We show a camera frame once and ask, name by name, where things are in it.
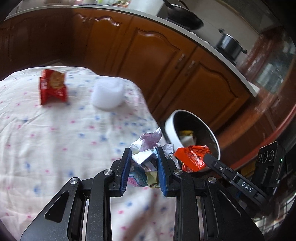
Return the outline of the white plastic cup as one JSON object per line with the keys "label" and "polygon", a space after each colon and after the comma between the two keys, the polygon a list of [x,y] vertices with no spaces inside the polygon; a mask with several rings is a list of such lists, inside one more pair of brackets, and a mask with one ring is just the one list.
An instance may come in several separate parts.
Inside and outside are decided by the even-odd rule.
{"label": "white plastic cup", "polygon": [[125,81],[119,77],[101,76],[95,82],[91,104],[103,110],[114,109],[125,98]]}

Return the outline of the black frying pan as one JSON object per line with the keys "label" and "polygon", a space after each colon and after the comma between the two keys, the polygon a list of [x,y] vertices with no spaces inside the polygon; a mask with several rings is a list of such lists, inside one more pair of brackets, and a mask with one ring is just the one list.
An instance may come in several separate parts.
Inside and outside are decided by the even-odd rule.
{"label": "black frying pan", "polygon": [[183,6],[172,4],[167,0],[163,0],[163,2],[166,6],[166,20],[171,23],[179,25],[188,31],[198,30],[204,26],[203,21],[190,11],[183,1],[179,1]]}

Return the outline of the floral white tablecloth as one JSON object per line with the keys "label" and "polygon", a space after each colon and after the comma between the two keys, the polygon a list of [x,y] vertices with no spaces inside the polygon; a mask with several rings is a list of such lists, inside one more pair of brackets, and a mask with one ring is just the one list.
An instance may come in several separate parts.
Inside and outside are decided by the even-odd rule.
{"label": "floral white tablecloth", "polygon": [[90,102],[98,75],[80,67],[56,70],[65,73],[66,102],[40,104],[41,67],[1,81],[1,221],[17,240],[70,178],[94,177],[158,128],[131,81],[124,102],[103,111]]}

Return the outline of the steel cooking pot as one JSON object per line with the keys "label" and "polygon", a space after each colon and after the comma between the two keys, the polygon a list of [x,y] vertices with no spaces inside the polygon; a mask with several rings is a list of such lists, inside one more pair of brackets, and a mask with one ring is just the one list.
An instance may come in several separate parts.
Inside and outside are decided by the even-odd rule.
{"label": "steel cooking pot", "polygon": [[215,48],[225,54],[231,60],[236,60],[240,53],[247,54],[247,50],[243,49],[240,43],[231,35],[225,33],[224,29],[219,29],[221,38],[215,45]]}

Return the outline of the yellow white snack bag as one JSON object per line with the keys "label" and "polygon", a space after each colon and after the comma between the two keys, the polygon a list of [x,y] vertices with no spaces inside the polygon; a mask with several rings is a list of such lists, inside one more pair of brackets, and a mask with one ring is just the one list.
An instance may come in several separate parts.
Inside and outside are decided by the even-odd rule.
{"label": "yellow white snack bag", "polygon": [[179,139],[184,147],[196,145],[196,136],[193,131],[179,131]]}

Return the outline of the wooden kitchen cabinets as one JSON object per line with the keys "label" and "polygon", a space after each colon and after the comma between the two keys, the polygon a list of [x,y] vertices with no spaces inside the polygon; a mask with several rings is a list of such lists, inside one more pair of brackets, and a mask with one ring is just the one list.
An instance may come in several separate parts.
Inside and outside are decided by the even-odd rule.
{"label": "wooden kitchen cabinets", "polygon": [[220,129],[251,97],[221,60],[148,18],[107,9],[37,9],[1,23],[1,78],[62,60],[135,83],[157,121],[176,109]]}

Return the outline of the white blue wrapper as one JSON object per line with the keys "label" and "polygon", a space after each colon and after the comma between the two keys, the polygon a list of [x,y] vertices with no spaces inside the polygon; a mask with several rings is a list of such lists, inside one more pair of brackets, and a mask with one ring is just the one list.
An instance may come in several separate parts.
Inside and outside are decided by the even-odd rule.
{"label": "white blue wrapper", "polygon": [[161,147],[165,157],[173,160],[176,167],[180,163],[174,157],[174,146],[162,141],[162,132],[157,128],[152,133],[144,133],[130,146],[132,163],[128,177],[128,184],[134,187],[160,188],[157,168],[157,148]]}

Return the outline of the orange red snack wrapper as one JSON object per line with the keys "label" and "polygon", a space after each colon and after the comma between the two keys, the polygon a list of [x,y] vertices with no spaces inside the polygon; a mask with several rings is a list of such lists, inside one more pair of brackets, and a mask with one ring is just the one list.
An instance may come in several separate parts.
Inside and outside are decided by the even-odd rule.
{"label": "orange red snack wrapper", "polygon": [[183,171],[193,173],[206,171],[208,166],[203,160],[206,154],[211,154],[207,146],[188,146],[178,148],[174,156],[181,161]]}

